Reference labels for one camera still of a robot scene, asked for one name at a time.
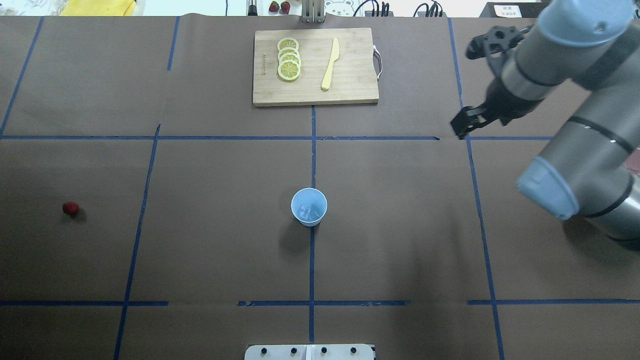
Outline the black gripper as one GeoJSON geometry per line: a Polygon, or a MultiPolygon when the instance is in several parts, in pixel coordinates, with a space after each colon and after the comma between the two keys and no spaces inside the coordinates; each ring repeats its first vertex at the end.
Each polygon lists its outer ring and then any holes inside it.
{"type": "Polygon", "coordinates": [[[469,133],[482,129],[496,120],[505,126],[514,119],[525,117],[542,101],[543,99],[523,99],[512,94],[502,79],[496,77],[488,85],[482,105],[462,107],[449,125],[457,139],[462,141],[469,133]]]}

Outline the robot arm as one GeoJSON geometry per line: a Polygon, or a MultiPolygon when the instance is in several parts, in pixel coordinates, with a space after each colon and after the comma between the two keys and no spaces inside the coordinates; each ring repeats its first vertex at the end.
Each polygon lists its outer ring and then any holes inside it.
{"type": "Polygon", "coordinates": [[[455,136],[532,113],[562,84],[583,101],[516,181],[518,192],[562,221],[585,219],[612,242],[639,250],[639,21],[633,0],[552,0],[528,28],[494,26],[473,38],[470,60],[493,79],[479,105],[450,121],[455,136]]]}

